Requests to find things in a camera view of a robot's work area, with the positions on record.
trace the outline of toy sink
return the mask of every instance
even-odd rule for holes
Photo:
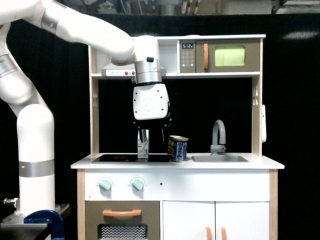
[[[209,155],[209,156],[192,156],[196,163],[248,163],[248,160],[242,156],[234,155]]]

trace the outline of orange handle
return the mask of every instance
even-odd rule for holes
[[[203,46],[204,46],[204,68],[203,69],[208,69],[208,64],[209,64],[208,43],[205,43]]]
[[[103,210],[103,216],[108,217],[131,217],[141,215],[141,210],[132,210],[132,211],[112,211],[112,210]]]
[[[211,240],[211,228],[209,226],[206,227],[206,240]]]
[[[226,228],[224,226],[221,227],[221,232],[222,232],[222,240],[227,240]]]

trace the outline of stovetop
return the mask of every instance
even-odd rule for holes
[[[104,154],[92,161],[93,164],[162,162],[170,162],[167,154],[151,154],[149,155],[149,158],[139,158],[137,154]]]

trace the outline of oven window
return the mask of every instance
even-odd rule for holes
[[[143,240],[147,239],[148,226],[140,224],[99,224],[99,240]]]

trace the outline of can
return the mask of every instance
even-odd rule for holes
[[[168,157],[175,162],[185,162],[187,160],[188,139],[183,136],[169,136]]]

